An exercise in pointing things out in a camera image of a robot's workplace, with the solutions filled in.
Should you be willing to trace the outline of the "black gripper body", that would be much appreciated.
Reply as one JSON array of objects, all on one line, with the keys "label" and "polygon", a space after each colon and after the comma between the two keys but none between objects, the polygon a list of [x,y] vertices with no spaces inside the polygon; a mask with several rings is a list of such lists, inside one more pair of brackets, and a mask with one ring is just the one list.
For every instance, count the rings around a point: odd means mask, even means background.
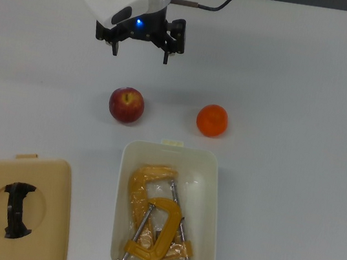
[{"label": "black gripper body", "polygon": [[167,8],[155,13],[142,14],[120,23],[121,33],[132,39],[165,43],[167,35]]}]

